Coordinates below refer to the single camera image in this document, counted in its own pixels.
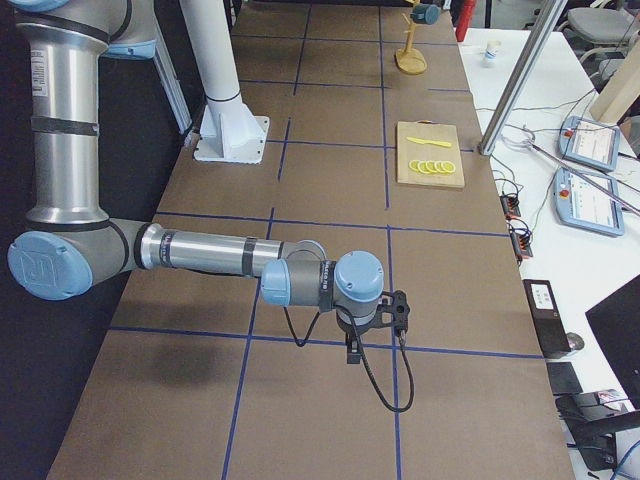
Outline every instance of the label on robot arm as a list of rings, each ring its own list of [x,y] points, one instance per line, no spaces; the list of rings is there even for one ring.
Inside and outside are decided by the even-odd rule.
[[[31,50],[31,94],[34,97],[49,96],[46,50]]]
[[[538,310],[553,310],[551,294],[549,293],[549,288],[546,285],[532,283],[531,293],[533,293],[533,300],[536,303],[536,308]]]

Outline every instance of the white desk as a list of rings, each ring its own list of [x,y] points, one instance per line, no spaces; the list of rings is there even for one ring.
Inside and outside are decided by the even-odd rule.
[[[526,31],[507,30],[468,31],[465,41],[460,44],[460,51],[476,109],[496,107],[528,34]],[[487,68],[482,59],[489,40],[500,40],[502,46],[494,66]],[[592,88],[591,81],[562,34],[553,33],[516,107],[557,106],[578,100]],[[595,95],[589,95],[581,101],[572,115],[589,116],[586,107],[595,99]],[[517,126],[526,124],[532,130],[559,128],[571,107],[514,111],[509,123]],[[491,115],[491,111],[478,111],[483,130]],[[505,128],[503,134],[513,140],[524,139],[524,134],[513,128]],[[536,143],[555,153],[557,133],[540,132]],[[621,151],[632,153],[624,140]],[[531,151],[509,148],[502,141],[498,142],[494,155],[506,163],[514,171],[516,181],[524,185],[520,194],[520,210],[523,220],[533,227],[536,212],[543,203],[557,166]],[[510,178],[504,167],[493,159],[492,162],[494,168]],[[640,164],[631,159],[621,157],[613,175],[636,188],[640,186]],[[623,185],[620,185],[620,193],[631,203],[640,204],[640,195]],[[640,273],[640,218],[625,213],[624,223],[626,233],[620,238],[563,226],[557,220],[550,193],[540,211],[534,232],[534,258],[525,260],[520,268],[522,278],[551,282],[565,330],[575,332],[585,340],[583,351],[564,359],[572,361],[585,392],[607,388],[622,391],[591,332],[585,312]],[[571,457],[576,478],[589,478],[579,453],[572,451]]]

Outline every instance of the gray chair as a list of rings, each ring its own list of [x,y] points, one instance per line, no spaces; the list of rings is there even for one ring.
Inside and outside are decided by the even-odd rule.
[[[610,1],[594,2],[597,7],[573,8],[567,14],[567,21],[558,27],[559,31],[569,28],[594,46],[580,57],[580,63],[597,53],[624,55],[629,39],[640,30],[640,22],[626,12],[602,8]]]

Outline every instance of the red object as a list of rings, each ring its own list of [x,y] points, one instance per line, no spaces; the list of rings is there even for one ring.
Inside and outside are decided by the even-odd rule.
[[[460,18],[458,19],[458,26],[456,27],[456,40],[458,40],[458,42],[462,42],[464,37],[467,36],[467,30],[469,29],[475,8],[476,0],[464,0],[462,10],[460,11]]]

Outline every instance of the tablet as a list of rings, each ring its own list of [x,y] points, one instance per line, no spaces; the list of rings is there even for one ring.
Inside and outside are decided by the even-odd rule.
[[[618,195],[615,178],[600,173],[580,173]],[[556,173],[554,197],[556,211],[563,224],[611,237],[624,233],[620,204],[565,168]]]
[[[613,172],[618,162],[620,129],[593,120],[569,117],[558,139],[560,154],[567,160]]]

